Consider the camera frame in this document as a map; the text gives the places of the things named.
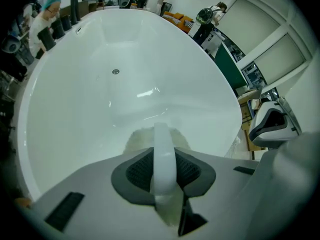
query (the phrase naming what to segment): white shirt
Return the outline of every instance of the white shirt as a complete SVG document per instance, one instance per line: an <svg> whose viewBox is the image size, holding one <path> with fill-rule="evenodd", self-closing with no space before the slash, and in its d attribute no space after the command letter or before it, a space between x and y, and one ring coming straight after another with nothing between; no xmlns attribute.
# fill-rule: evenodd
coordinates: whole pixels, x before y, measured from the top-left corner
<svg viewBox="0 0 320 240"><path fill-rule="evenodd" d="M41 49L42 42L38 38L38 33L46 27L49 28L55 19L56 18L54 17L50 20L45 20L42 18L42 12L35 17L29 31L29 49L33 57L36 57Z"/></svg>
<svg viewBox="0 0 320 240"><path fill-rule="evenodd" d="M215 23L215 19L217 20L217 21L219 21L220 19L221 19L221 17L222 17L222 10L220 9L220 7L218 7L218 6L213 6L212 8L211 8L211 10L212 11L214 11L214 10L220 10L220 11L216 11L216 12L214 12L213 13L213 17L212 17L212 20L211 20L211 23L212 24L216 24Z"/></svg>

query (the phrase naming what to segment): black mesh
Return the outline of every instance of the black mesh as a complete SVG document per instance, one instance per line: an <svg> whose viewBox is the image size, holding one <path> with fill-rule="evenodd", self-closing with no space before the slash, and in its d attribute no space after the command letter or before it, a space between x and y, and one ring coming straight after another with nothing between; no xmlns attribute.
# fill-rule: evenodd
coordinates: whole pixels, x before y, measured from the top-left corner
<svg viewBox="0 0 320 240"><path fill-rule="evenodd" d="M127 179L136 187L150 192L150 182L154 174L154 154L147 154L126 170Z"/></svg>
<svg viewBox="0 0 320 240"><path fill-rule="evenodd" d="M201 174L199 166L193 162L188 161L181 155L175 153L176 160L176 182L180 188L184 188L189 183L197 179Z"/></svg>

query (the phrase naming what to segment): roller shade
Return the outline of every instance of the roller shade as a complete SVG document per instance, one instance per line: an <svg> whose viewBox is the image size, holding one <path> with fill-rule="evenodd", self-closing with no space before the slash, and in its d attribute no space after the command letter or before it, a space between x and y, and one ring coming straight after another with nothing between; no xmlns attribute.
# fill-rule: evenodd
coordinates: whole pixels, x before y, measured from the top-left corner
<svg viewBox="0 0 320 240"><path fill-rule="evenodd" d="M237 0L217 26L246 55L278 27L268 14L246 0Z"/></svg>
<svg viewBox="0 0 320 240"><path fill-rule="evenodd" d="M288 34L254 60L268 85L282 78L304 61L305 58Z"/></svg>

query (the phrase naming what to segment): person wearing blue cap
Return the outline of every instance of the person wearing blue cap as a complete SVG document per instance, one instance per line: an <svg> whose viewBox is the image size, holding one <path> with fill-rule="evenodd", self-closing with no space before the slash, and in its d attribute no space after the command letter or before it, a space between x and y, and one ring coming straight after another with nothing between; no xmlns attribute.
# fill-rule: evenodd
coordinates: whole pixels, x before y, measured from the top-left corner
<svg viewBox="0 0 320 240"><path fill-rule="evenodd" d="M56 20L56 15L60 10L61 0L47 0L41 8L41 12L35 17L29 31L29 48L32 56L40 59L45 53L46 48L38 38L38 33L50 27Z"/></svg>

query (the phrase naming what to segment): blue hair cap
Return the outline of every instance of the blue hair cap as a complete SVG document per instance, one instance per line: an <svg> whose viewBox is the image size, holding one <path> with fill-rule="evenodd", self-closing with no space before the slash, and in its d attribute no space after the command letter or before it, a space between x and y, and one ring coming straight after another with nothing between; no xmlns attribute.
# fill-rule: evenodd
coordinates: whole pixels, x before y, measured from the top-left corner
<svg viewBox="0 0 320 240"><path fill-rule="evenodd" d="M50 7L50 5L52 5L55 2L60 2L61 3L61 0L47 0L45 2L45 4L42 6L41 11L44 11L45 9L48 9Z"/></svg>

